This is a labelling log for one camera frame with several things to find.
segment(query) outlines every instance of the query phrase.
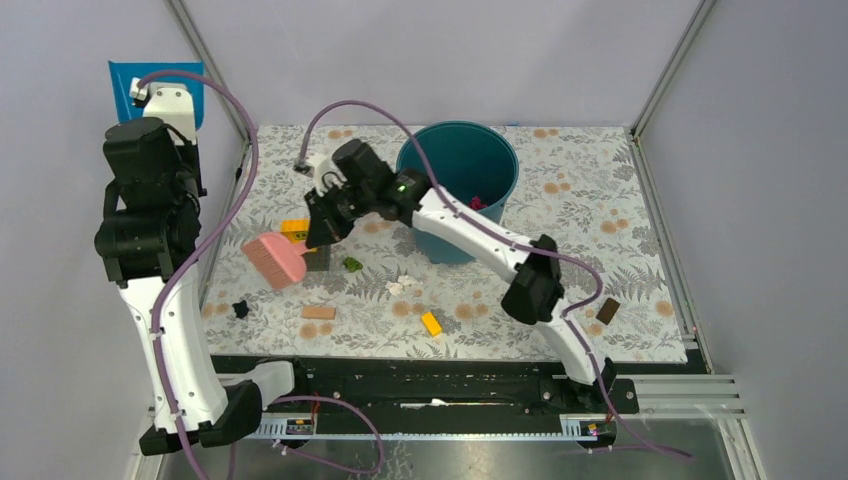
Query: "black cable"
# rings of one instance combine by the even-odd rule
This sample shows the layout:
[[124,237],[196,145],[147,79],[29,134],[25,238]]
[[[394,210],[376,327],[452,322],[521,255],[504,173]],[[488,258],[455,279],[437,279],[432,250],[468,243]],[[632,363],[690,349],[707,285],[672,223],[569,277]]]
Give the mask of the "black cable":
[[182,133],[180,133],[180,131],[179,131],[179,130],[177,130],[176,128],[174,128],[173,126],[171,126],[171,124],[170,124],[170,123],[166,123],[166,124],[165,124],[165,128],[167,128],[168,130],[170,130],[170,131],[174,132],[174,135],[176,135],[176,136],[180,137],[180,140],[182,140],[182,141],[183,141],[183,145],[185,145],[185,146],[187,146],[187,147],[191,145],[191,142],[189,142],[189,141],[188,141],[188,138],[186,138],[186,137],[185,137],[185,135],[183,135]]
[[342,181],[342,177],[340,177],[338,173],[333,172],[333,171],[326,172],[326,173],[324,173],[324,175],[321,175],[321,183],[324,184],[324,188],[326,188],[327,190],[329,190],[331,188],[330,185],[327,185],[327,175],[332,175],[332,176],[336,177],[336,180],[338,180],[340,184],[344,183],[344,181]]

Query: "pink brush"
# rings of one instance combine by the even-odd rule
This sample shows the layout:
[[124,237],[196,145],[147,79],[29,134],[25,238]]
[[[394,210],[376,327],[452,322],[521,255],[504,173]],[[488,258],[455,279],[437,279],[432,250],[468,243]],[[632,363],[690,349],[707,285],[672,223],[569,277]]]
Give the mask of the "pink brush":
[[306,243],[292,244],[279,232],[267,232],[246,243],[241,251],[274,290],[303,280],[306,275]]

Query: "gray wall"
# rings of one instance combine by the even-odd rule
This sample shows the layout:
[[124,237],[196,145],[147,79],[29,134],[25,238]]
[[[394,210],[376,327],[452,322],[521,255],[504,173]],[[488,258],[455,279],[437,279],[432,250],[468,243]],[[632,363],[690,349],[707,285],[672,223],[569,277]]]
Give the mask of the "gray wall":
[[720,2],[644,138],[713,359],[773,479],[848,441],[848,2]]
[[[410,124],[630,125],[698,0],[188,0],[264,124],[369,100]],[[327,122],[387,123],[359,108]]]
[[[0,478],[122,478],[150,402],[138,337],[94,233],[116,122],[107,60],[191,61],[159,1],[0,6]],[[240,140],[207,98],[206,225]]]

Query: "patterned mat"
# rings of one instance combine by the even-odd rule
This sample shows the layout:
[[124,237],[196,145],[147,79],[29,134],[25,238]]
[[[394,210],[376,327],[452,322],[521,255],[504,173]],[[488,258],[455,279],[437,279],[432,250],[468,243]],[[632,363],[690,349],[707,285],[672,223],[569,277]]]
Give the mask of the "patterned mat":
[[[256,184],[227,229],[215,263],[203,318],[212,353],[349,357],[417,357],[552,360],[532,327],[500,309],[507,285],[479,262],[432,265],[416,250],[409,229],[369,216],[332,247],[329,272],[307,274],[281,292],[270,290],[239,248],[284,219],[307,216],[303,194],[311,188],[291,167],[302,126],[266,126],[259,132],[261,163]],[[605,281],[601,300],[621,308],[609,326],[594,319],[600,301],[577,312],[591,340],[613,360],[685,361],[659,245],[647,218],[625,132],[621,128],[495,127],[515,148],[518,184],[503,225],[532,238],[553,237],[560,252],[593,265]],[[369,142],[394,165],[405,141],[389,126],[320,127],[312,151],[332,153],[352,137]],[[349,273],[342,261],[364,265]],[[594,289],[588,274],[563,264],[567,298]],[[398,295],[387,282],[417,279]],[[237,319],[232,303],[246,300]],[[304,305],[337,308],[335,320],[305,320]],[[420,315],[432,312],[443,333],[431,337]]]

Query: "brush bristles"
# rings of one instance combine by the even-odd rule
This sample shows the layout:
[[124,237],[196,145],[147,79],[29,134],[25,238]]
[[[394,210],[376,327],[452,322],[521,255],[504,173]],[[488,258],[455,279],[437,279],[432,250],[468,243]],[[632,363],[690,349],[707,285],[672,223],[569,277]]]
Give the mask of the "brush bristles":
[[247,255],[250,263],[265,277],[265,281],[274,290],[283,289],[294,283],[285,270],[274,260],[262,240],[256,239],[246,243],[241,247],[241,251]]

